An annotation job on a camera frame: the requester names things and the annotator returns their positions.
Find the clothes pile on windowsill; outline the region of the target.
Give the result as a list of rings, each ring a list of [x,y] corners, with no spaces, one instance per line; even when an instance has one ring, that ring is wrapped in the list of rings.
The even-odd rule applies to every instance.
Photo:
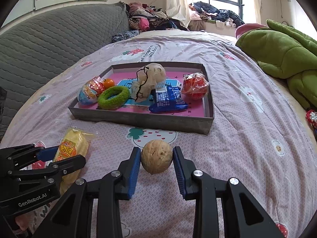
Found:
[[[232,10],[217,9],[205,2],[194,2],[189,4],[189,9],[195,11],[201,20],[210,23],[224,23],[230,27],[239,27],[245,22]]]

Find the pink strawberry bedsheet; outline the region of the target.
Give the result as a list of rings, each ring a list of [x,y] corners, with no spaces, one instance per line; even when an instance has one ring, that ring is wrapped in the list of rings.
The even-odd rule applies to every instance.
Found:
[[[68,110],[83,84],[114,64],[155,61],[204,65],[214,102],[208,135],[80,121]],[[299,237],[316,212],[316,144],[304,112],[223,37],[161,31],[106,45],[41,88],[16,114],[1,147],[56,146],[71,127],[95,135],[81,171],[88,181],[116,169],[133,147],[163,139],[210,176],[238,178],[287,237]]]

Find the pink blanket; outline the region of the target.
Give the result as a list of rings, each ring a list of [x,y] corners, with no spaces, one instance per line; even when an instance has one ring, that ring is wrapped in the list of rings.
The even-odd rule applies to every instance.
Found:
[[[237,27],[235,30],[235,38],[239,39],[240,36],[242,36],[244,33],[254,30],[254,29],[259,29],[261,27],[266,27],[266,25],[262,25],[259,23],[245,23],[242,24],[241,26]]]

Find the grey quilted headboard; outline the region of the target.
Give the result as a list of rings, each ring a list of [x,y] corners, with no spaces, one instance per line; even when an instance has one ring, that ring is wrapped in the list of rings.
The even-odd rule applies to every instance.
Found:
[[[128,29],[118,2],[46,11],[1,34],[1,136],[37,90]]]

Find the walnut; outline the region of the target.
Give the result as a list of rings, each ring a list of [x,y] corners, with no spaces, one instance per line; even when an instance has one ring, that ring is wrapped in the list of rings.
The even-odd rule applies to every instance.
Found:
[[[151,140],[141,151],[141,164],[151,175],[166,171],[173,160],[173,151],[168,143],[162,140]]]

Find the cream curtain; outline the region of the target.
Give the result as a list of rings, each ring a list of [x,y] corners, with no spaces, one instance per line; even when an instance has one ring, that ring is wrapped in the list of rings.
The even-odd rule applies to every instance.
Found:
[[[187,0],[166,0],[166,13],[169,18],[179,20],[183,27],[188,27],[190,13]]]

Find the red snack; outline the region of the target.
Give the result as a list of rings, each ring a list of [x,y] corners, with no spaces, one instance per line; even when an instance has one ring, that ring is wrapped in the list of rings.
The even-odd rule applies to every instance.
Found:
[[[182,95],[192,100],[202,99],[208,94],[209,83],[202,73],[192,73],[183,77]]]

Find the yellow biscuit packet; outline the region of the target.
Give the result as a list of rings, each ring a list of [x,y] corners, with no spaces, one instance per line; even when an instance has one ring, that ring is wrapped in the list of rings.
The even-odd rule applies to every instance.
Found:
[[[86,157],[91,141],[95,138],[95,134],[83,131],[78,128],[69,128],[62,139],[53,162],[61,161],[81,155]],[[60,193],[63,195],[70,186],[77,180],[80,170],[63,176]]]

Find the blue snack packet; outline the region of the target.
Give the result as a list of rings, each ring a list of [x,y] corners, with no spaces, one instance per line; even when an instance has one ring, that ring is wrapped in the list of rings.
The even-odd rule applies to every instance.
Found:
[[[157,89],[150,93],[154,102],[149,107],[151,113],[178,112],[188,109],[188,103],[183,101],[180,88],[167,85],[162,91]]]

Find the green fleece blanket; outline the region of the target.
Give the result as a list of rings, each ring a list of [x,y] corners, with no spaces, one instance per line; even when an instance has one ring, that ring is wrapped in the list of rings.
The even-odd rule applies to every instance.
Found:
[[[266,74],[286,80],[304,109],[316,107],[316,40],[271,19],[265,25],[244,33],[236,46]]]

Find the clothes pile beside headboard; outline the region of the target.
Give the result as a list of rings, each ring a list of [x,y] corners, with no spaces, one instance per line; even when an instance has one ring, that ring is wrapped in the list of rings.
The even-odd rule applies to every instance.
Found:
[[[157,9],[155,6],[132,2],[126,4],[126,10],[130,29],[114,35],[112,43],[128,40],[147,31],[173,29],[188,31],[179,20],[169,18],[162,8]]]

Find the orange tangerine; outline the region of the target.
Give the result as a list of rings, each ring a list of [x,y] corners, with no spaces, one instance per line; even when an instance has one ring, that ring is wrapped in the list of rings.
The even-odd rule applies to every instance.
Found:
[[[103,87],[104,89],[108,89],[115,86],[115,81],[112,79],[104,79],[103,80]]]

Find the red patterned small packet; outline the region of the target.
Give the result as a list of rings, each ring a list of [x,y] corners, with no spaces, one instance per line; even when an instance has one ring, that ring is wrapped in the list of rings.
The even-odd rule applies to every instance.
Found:
[[[316,110],[309,110],[306,112],[306,120],[310,125],[314,128],[317,129],[317,112]]]

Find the surprise egg toy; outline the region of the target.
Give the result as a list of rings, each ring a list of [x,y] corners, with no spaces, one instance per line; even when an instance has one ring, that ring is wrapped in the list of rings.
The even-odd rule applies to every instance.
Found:
[[[98,97],[105,91],[103,79],[99,76],[87,81],[80,89],[77,100],[81,105],[92,105],[98,100]]]

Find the green fuzzy scrunchie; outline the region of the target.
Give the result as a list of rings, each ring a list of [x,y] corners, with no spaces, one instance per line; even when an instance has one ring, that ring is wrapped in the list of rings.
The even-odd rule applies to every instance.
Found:
[[[122,107],[130,98],[130,91],[125,86],[112,86],[98,97],[98,107],[102,110],[115,110]]]

